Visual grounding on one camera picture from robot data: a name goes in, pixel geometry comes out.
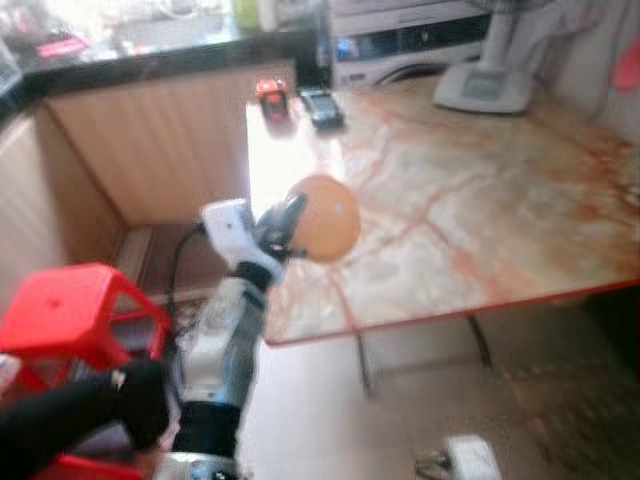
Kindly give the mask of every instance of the tiled floor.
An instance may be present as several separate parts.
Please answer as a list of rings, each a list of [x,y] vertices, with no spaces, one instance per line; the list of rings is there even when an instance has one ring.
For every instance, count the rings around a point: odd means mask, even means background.
[[[256,480],[413,480],[416,457],[448,435],[476,433],[492,444],[503,478],[565,478],[532,434],[511,378],[553,365],[616,363],[615,355],[577,306],[480,320],[494,372],[481,366],[463,319],[367,335],[373,399],[360,385],[353,339],[261,345],[240,437],[243,466]]]

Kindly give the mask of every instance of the marble table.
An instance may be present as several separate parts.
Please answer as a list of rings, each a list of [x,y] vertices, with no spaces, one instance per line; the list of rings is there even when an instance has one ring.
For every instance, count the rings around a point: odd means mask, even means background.
[[[336,93],[344,131],[291,132],[247,106],[257,215],[298,179],[355,192],[362,232],[341,261],[290,262],[272,345],[640,284],[639,152],[540,94],[524,116],[435,107],[437,78]]]

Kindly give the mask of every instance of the kitchen counter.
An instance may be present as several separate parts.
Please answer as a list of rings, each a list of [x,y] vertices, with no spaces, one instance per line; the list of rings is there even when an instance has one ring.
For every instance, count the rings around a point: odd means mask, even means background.
[[[542,94],[523,116],[437,108],[438,78],[338,93],[344,131],[247,108],[259,213],[298,179],[348,185],[362,231],[330,265],[290,262],[265,339],[284,344],[640,283],[638,149]]]
[[[299,85],[323,82],[313,25],[249,33],[230,14],[208,26],[196,22],[126,25],[85,50],[47,59],[14,49],[22,79],[0,97],[0,123],[51,95],[275,60],[295,62]]]

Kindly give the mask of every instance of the wooden cabinet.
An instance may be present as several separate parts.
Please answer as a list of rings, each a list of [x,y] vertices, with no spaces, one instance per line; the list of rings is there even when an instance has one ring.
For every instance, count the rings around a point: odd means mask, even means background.
[[[247,196],[245,103],[256,80],[291,64],[189,75],[48,100],[130,226],[190,221],[214,200]]]
[[[0,134],[0,318],[32,272],[111,261],[125,224],[46,110]]]

